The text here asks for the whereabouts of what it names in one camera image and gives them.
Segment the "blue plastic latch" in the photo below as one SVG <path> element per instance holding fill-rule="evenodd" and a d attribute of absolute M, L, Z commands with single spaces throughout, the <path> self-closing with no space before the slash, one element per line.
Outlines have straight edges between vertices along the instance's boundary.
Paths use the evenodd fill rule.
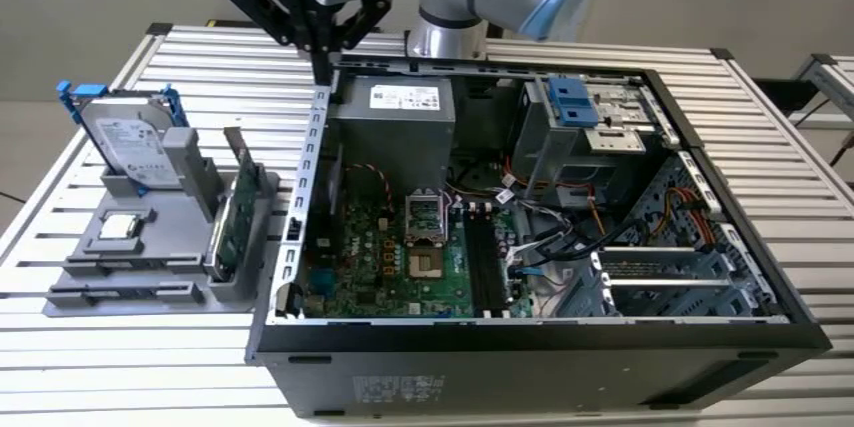
<path fill-rule="evenodd" d="M 595 127 L 599 114 L 581 79 L 550 76 L 549 100 L 559 112 L 559 123 L 567 127 Z"/>
<path fill-rule="evenodd" d="M 175 125 L 175 127 L 190 127 L 187 114 L 184 113 L 184 107 L 182 106 L 182 96 L 178 95 L 178 90 L 172 88 L 172 84 L 166 84 L 166 88 L 160 91 L 160 94 L 163 94 L 170 101 L 170 108 L 172 109 L 172 125 Z"/>
<path fill-rule="evenodd" d="M 63 103 L 63 107 L 68 111 L 68 115 L 71 116 L 71 120 L 75 121 L 75 124 L 80 125 L 83 123 L 83 118 L 80 117 L 80 111 L 75 106 L 75 101 L 71 98 L 71 94 L 68 91 L 71 90 L 71 82 L 67 80 L 60 80 L 59 84 L 56 84 L 56 93 L 59 94 L 59 101 Z"/>
<path fill-rule="evenodd" d="M 80 97 L 100 97 L 107 93 L 107 86 L 104 84 L 80 84 L 74 91 L 74 94 Z"/>

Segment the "aluminum extrusion table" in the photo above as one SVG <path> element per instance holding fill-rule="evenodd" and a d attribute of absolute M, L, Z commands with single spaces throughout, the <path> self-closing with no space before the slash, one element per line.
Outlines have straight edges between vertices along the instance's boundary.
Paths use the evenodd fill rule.
<path fill-rule="evenodd" d="M 203 154 L 221 167 L 235 164 L 219 130 L 243 128 L 253 156 L 283 179 L 270 232 L 278 235 L 314 92 L 310 66 L 259 30 L 166 30 L 146 35 L 112 87 L 159 89 L 171 82 Z M 401 56 L 402 36 L 374 35 L 359 50 Z M 666 418 L 694 427 L 854 425 L 854 194 L 738 64 L 701 49 L 513 40 L 491 40 L 487 52 L 497 61 L 660 72 L 834 349 L 701 413 L 422 417 L 413 423 L 602 426 Z M 78 133 L 0 238 L 0 292 L 8 293 L 0 298 L 0 425 L 306 423 L 267 370 L 243 365 L 251 314 L 42 315 L 39 296 L 104 192 L 100 171 Z"/>

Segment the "white label sticker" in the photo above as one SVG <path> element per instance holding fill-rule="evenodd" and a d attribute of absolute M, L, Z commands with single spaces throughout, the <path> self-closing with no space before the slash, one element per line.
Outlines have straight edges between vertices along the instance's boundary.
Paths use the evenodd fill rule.
<path fill-rule="evenodd" d="M 119 161 L 115 167 L 131 179 L 151 188 L 180 185 L 160 134 L 151 124 L 136 119 L 98 119 L 95 123 Z"/>
<path fill-rule="evenodd" d="M 514 195 L 513 190 L 505 189 L 495 196 L 495 200 L 498 200 L 499 204 L 505 204 L 510 199 L 513 199 Z"/>
<path fill-rule="evenodd" d="M 445 375 L 357 375 L 353 384 L 357 401 L 365 404 L 438 402 Z"/>
<path fill-rule="evenodd" d="M 502 177 L 502 184 L 505 184 L 505 187 L 510 188 L 510 186 L 515 183 L 517 183 L 517 178 L 513 176 L 513 174 L 510 173 L 505 174 L 505 177 Z"/>
<path fill-rule="evenodd" d="M 370 106 L 373 109 L 439 110 L 439 87 L 375 85 Z"/>

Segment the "gray wall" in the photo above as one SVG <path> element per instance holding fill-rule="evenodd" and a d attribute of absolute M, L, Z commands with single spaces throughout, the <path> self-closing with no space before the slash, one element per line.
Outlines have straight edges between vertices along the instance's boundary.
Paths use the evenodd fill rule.
<path fill-rule="evenodd" d="M 383 24 L 403 29 L 417 0 Z M 242 19 L 227 0 L 0 0 L 0 99 L 47 100 L 62 78 L 110 82 L 154 21 Z"/>
<path fill-rule="evenodd" d="M 418 0 L 382 27 L 403 30 Z M 854 0 L 593 0 L 583 42 L 729 47 L 754 75 L 789 75 L 808 53 L 854 53 Z M 107 81 L 152 21 L 242 18 L 227 0 L 0 0 L 0 99 L 54 98 L 60 78 Z"/>
<path fill-rule="evenodd" d="M 812 52 L 854 54 L 854 0 L 594 0 L 578 40 L 728 47 L 752 75 L 790 76 Z"/>

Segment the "motherboard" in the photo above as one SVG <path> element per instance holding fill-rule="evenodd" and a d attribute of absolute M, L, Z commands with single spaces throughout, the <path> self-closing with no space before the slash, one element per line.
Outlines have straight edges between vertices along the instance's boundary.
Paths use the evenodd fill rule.
<path fill-rule="evenodd" d="M 413 202 L 417 220 L 425 222 L 425 206 Z M 343 207 L 337 260 L 310 271 L 306 313 L 326 318 L 367 317 L 475 317 L 479 287 L 473 285 L 466 239 L 466 208 L 439 202 L 447 225 L 445 242 L 414 242 L 407 218 L 409 205 L 397 206 L 390 215 L 385 204 L 354 200 Z M 502 252 L 517 242 L 510 212 L 495 210 L 489 216 L 494 249 L 499 259 L 489 267 L 502 279 L 506 266 Z M 513 316 L 530 316 L 527 299 L 507 305 Z"/>

